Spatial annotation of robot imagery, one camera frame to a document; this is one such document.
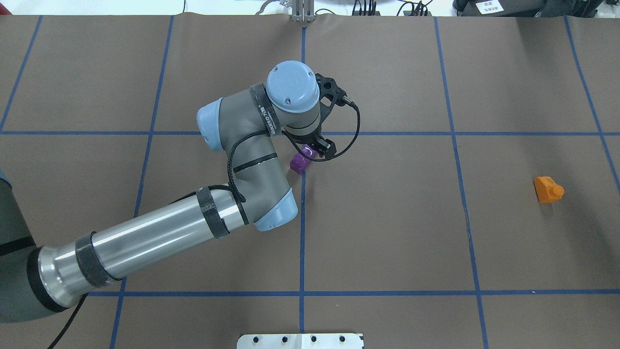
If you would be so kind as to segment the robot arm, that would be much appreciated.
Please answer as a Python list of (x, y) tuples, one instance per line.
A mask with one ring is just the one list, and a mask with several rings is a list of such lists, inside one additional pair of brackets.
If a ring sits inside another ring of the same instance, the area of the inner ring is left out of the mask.
[(302, 155), (308, 145), (324, 162), (342, 155), (321, 135), (335, 106), (359, 107), (334, 79), (299, 61), (277, 64), (265, 82), (200, 108), (200, 135), (226, 153), (225, 185), (195, 190), (172, 203), (114, 227), (91, 232), (64, 246), (38, 247), (1, 175), (2, 323), (28, 322), (57, 314), (89, 292), (129, 274), (253, 224), (259, 231), (281, 227), (297, 216), (297, 203), (272, 138), (283, 135)]

